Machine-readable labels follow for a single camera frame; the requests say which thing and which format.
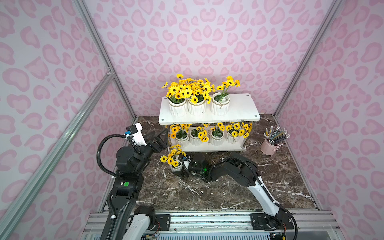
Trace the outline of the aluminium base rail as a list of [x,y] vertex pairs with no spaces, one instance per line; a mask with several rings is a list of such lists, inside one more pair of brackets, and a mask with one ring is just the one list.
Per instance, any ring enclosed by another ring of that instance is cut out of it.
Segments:
[[268,232],[261,212],[246,210],[159,211],[155,225],[137,216],[127,227],[129,240],[344,240],[341,227],[330,211],[291,209],[292,220]]

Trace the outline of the sunflower pot top second-left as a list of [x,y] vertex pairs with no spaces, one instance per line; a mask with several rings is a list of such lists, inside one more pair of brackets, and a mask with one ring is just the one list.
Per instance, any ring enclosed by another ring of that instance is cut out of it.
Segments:
[[212,101],[212,95],[215,87],[208,79],[185,80],[185,93],[188,97],[188,109],[194,116],[201,116],[205,113],[207,105]]

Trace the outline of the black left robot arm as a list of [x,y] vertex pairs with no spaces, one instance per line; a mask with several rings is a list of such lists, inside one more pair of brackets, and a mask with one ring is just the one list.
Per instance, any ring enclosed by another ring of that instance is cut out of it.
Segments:
[[[117,170],[108,170],[101,161],[104,144],[112,138],[128,141],[116,153]],[[96,161],[100,169],[114,178],[107,197],[109,215],[104,226],[102,240],[140,240],[146,231],[156,226],[156,211],[153,207],[136,207],[144,183],[143,172],[154,153],[168,148],[168,129],[142,135],[138,125],[127,127],[124,135],[112,134],[100,142]]]

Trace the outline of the sunflower pot second-left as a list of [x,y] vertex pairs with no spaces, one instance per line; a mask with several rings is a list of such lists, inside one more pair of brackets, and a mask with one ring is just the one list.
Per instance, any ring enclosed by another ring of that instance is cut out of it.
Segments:
[[185,80],[185,93],[188,97],[188,109],[194,116],[201,116],[205,113],[207,105],[212,101],[212,95],[215,87],[208,79]]
[[208,132],[203,127],[196,127],[190,131],[190,142],[193,146],[199,146],[209,141]]

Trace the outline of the sunflower pot bottom second-left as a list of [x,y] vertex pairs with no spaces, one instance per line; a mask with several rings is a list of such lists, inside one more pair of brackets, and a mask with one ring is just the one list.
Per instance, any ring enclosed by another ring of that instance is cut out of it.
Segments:
[[190,131],[190,142],[193,146],[199,146],[209,141],[208,132],[203,127],[196,127]]

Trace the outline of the white two-tier shelf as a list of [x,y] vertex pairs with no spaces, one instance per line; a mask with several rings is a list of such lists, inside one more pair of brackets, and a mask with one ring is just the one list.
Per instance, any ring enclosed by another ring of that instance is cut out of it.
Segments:
[[[161,126],[170,126],[175,124],[201,124],[201,123],[230,123],[230,122],[251,122],[259,121],[261,116],[250,94],[231,94],[229,111],[223,116],[214,115],[210,107],[207,107],[205,113],[201,116],[193,116],[187,113],[182,117],[175,117],[171,114],[169,100],[162,99],[161,110],[159,116],[159,124]],[[187,153],[193,152],[229,152],[229,151],[244,151],[246,150],[246,139],[239,140],[233,144],[227,141],[227,136],[224,135],[224,140],[220,145],[213,144],[212,141],[201,143],[194,146],[191,142],[185,144],[182,149]]]

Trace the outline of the pink pencil cup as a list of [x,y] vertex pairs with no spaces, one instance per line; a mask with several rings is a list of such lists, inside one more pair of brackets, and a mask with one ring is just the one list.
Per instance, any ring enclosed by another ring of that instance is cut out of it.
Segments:
[[270,126],[265,129],[264,142],[261,145],[261,151],[263,154],[272,156],[278,151],[281,146],[286,144],[291,135],[286,129],[281,129],[279,126]]

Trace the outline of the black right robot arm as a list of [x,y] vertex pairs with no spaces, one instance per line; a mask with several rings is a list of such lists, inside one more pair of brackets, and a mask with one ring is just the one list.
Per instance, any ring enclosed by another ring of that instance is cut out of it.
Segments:
[[211,165],[203,158],[177,157],[182,173],[199,177],[206,183],[215,182],[220,177],[229,176],[237,184],[248,188],[262,207],[261,214],[251,214],[254,230],[273,232],[277,230],[295,231],[298,225],[293,214],[284,208],[267,189],[258,167],[238,153],[231,153],[219,162]]

